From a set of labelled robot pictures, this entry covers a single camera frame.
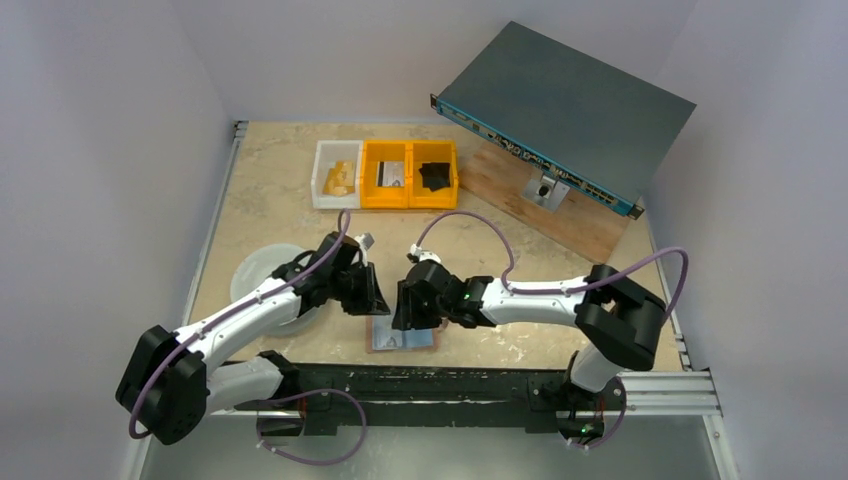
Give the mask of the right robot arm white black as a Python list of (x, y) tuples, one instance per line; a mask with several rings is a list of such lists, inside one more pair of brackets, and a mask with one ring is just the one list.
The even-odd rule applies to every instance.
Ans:
[(463, 328), (538, 323), (576, 328), (589, 345), (561, 381), (564, 399), (584, 407), (624, 370), (650, 371), (666, 303), (616, 269), (599, 264), (583, 276), (504, 285), (491, 276), (460, 279), (443, 265), (416, 263), (398, 283), (395, 330), (429, 330), (444, 322)]

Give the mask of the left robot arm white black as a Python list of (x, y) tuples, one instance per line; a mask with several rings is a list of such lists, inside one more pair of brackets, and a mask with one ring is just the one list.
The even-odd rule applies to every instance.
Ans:
[(265, 351), (232, 356), (279, 327), (300, 330), (329, 301), (351, 316), (390, 309), (367, 253), (373, 237), (328, 234), (315, 251), (279, 265), (254, 290), (216, 314), (168, 331), (156, 325), (139, 338), (115, 393), (131, 415), (130, 434), (164, 445), (185, 438), (210, 413), (250, 402), (292, 405), (298, 370)]

